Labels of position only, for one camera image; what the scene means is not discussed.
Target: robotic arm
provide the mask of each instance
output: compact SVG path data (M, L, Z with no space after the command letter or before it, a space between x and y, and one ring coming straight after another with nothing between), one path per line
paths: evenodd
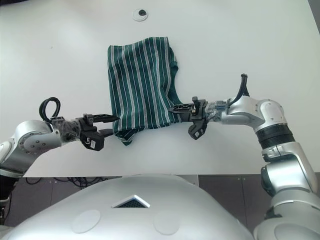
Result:
M48 119L45 112L50 101L56 102L57 108L52 118ZM40 155L73 141L81 141L87 149L100 151L104 147L105 138L111 136L113 130L97 130L93 124L119 119L107 114L84 114L83 117L67 121L57 116L59 109L57 98L45 100L39 109L44 121L22 122L12 137L0 144L0 220L3 221L5 205L17 181Z
M170 111L183 122L193 122L188 133L195 140L205 134L209 122L252 127L268 163L261 168L261 185L273 197L265 221L254 231L255 238L319 239L317 177L288 127L283 107L270 99L251 98L247 78L241 75L235 98L208 103L195 96L193 103L175 105Z

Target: green striped cloth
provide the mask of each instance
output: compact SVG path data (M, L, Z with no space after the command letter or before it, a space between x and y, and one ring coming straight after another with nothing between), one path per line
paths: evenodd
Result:
M167 37L108 48L108 75L114 134L126 146L134 135L181 122L168 111L181 104L175 89L176 57Z

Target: vent grille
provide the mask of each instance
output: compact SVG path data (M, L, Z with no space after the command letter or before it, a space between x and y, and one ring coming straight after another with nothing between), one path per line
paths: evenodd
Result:
M111 206L113 209L117 208L150 208L150 204L143 200L141 197L137 195L131 195L122 199L121 201L116 202Z
M146 206L142 205L136 199L132 199L131 201L128 201L124 204L117 206L117 208L146 208Z

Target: table surface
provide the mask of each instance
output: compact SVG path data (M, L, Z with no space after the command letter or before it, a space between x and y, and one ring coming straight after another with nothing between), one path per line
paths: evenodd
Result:
M132 19L138 8L147 20ZM29 0L0 11L0 142L39 120L51 96L66 119L111 114L108 46L168 36L182 102L234 97L247 73L250 95L281 103L320 171L320 35L307 0ZM255 174L265 164L251 128L211 123L194 141L189 125L145 130L129 146L111 136L99 152L73 142L40 156L26 177Z

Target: gray floor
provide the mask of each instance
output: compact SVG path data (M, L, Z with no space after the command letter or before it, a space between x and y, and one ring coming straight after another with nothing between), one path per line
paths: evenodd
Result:
M320 186L320 173L317 173ZM35 182L37 178L28 178ZM264 219L271 197L261 188L260 175L200 175L199 187L214 197L251 232ZM16 226L34 214L80 190L70 182L43 178L29 185L21 179L12 192L7 226Z

